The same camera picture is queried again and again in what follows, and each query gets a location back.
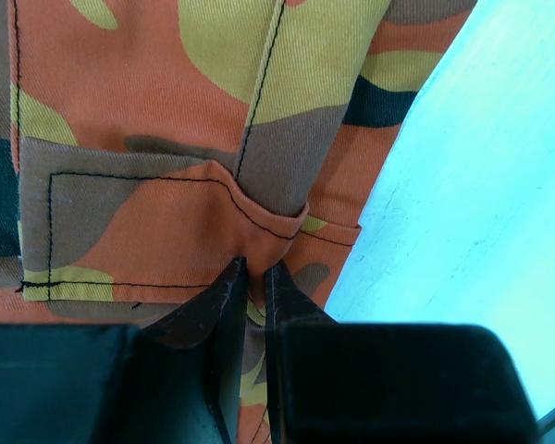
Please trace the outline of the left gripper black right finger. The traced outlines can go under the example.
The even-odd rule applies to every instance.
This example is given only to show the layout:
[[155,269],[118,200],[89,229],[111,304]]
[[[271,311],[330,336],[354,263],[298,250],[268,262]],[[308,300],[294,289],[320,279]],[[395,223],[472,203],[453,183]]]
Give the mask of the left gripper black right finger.
[[340,323],[265,273],[267,409],[276,443],[538,443],[511,356],[476,325]]

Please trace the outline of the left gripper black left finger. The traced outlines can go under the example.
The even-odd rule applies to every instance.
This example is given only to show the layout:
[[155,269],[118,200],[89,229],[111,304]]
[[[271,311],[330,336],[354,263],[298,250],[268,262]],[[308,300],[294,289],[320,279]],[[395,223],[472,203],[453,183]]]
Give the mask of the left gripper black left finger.
[[0,443],[232,443],[243,259],[146,328],[0,325]]

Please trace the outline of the orange camouflage trousers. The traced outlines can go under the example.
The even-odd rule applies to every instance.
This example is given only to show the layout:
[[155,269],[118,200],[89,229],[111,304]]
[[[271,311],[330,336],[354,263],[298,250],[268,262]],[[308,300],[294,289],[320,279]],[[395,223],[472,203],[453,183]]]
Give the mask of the orange camouflage trousers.
[[0,324],[148,327],[242,256],[236,440],[269,443],[264,272],[324,306],[472,1],[0,1]]

